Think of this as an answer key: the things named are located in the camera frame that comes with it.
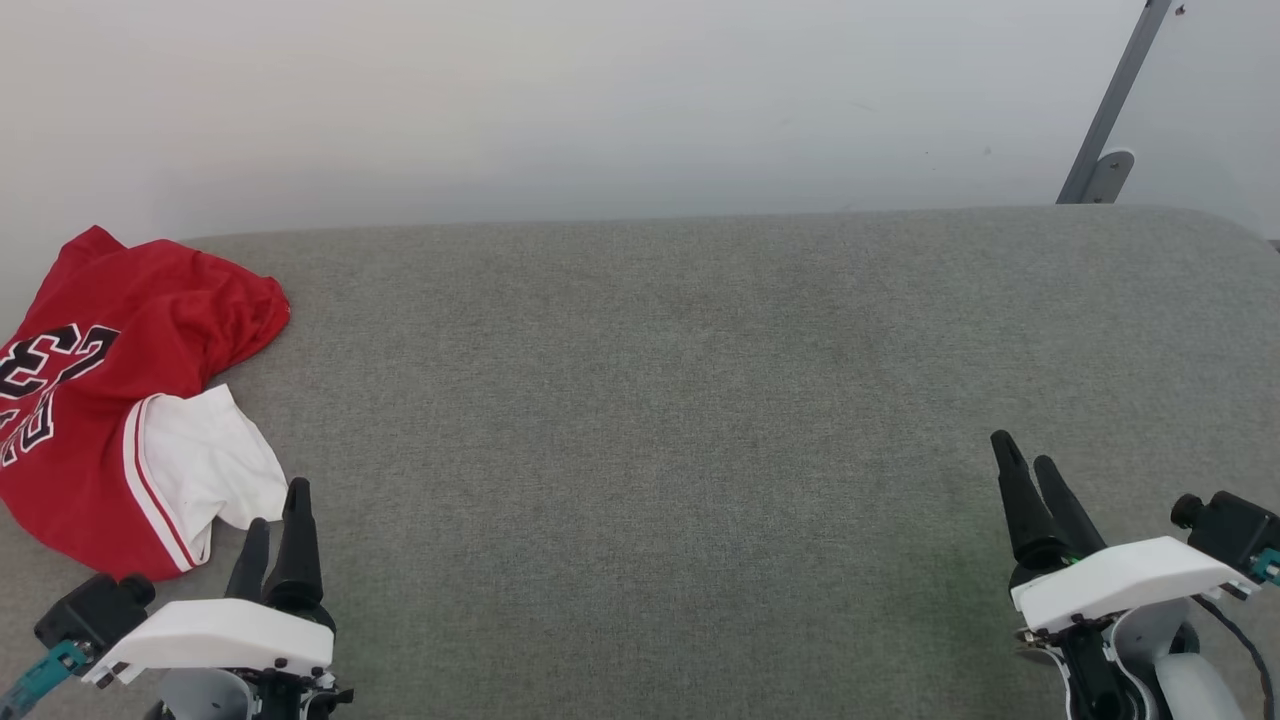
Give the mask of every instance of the white backdrop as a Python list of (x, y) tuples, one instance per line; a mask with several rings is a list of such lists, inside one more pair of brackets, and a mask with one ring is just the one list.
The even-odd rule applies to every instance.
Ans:
[(1117, 202), (1207, 210), (1280, 240), (1277, 38), (1275, 0), (1174, 1), (1108, 138), (1134, 152)]
[(1139, 10), (6, 0), (0, 320), (92, 223), (133, 243), (1052, 202)]

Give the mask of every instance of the gray fabric surface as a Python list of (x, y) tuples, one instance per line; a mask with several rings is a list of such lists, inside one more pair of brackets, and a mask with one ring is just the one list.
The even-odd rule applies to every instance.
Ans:
[[(293, 319), (227, 373), (311, 478), (342, 719), (1057, 717), (987, 436), (1110, 542), (1280, 509), (1280, 256), (1120, 206), (209, 238)], [(161, 600), (218, 594), (241, 533)], [(84, 571), (0, 521), (4, 653)], [(1280, 592), (1228, 611), (1280, 669)], [(1245, 653), (1197, 611), (1251, 716)], [(155, 678), (36, 717), (136, 717)]]

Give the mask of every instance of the red jersey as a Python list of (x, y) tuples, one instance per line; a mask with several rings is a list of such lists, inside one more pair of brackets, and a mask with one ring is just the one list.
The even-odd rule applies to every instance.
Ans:
[[(155, 473), (163, 482), (151, 477), (142, 418), (157, 396), (177, 396), (157, 421), (195, 418), (179, 398), (265, 347), (288, 319), (271, 278), (166, 240), (124, 247), (90, 228), (63, 247), (0, 347), (0, 498), (27, 532), (95, 570), (165, 579), (204, 562), (207, 527), (198, 547), (198, 528), (183, 529), (198, 509), (173, 491), (187, 469), (166, 460)], [(175, 406), (192, 409), (173, 420)], [(212, 406), (238, 414), (229, 393), (198, 411)]]

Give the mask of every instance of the gray metal bar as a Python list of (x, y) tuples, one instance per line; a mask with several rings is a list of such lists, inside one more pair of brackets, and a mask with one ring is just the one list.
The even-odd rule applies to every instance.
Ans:
[(1133, 81), (1137, 79), (1138, 70), (1142, 69), (1142, 61), (1147, 58), (1147, 51), (1151, 50), (1151, 44), (1156, 40), (1160, 23), (1165, 22), (1170, 5), (1172, 5), (1172, 0), (1147, 0), (1147, 6), (1138, 15), (1138, 24), (1134, 26), (1133, 35), (1129, 36), (1129, 45), (1120, 55), (1120, 64), (1116, 65), (1116, 72), (1111, 76), (1111, 85), (1107, 86), (1107, 92), (1102, 96), (1102, 102), (1098, 104), (1098, 111), (1093, 115), (1093, 123), (1084, 136), (1080, 152), (1075, 156), (1075, 164), (1071, 165), (1071, 172), (1068, 173), (1066, 182), (1062, 183), (1062, 192), (1057, 196), (1059, 205), (1087, 201), (1084, 190), (1093, 176), (1093, 168), (1106, 149), (1111, 128), (1115, 127), (1116, 118), (1120, 117), (1120, 109), (1124, 108), (1124, 101), (1129, 97)]

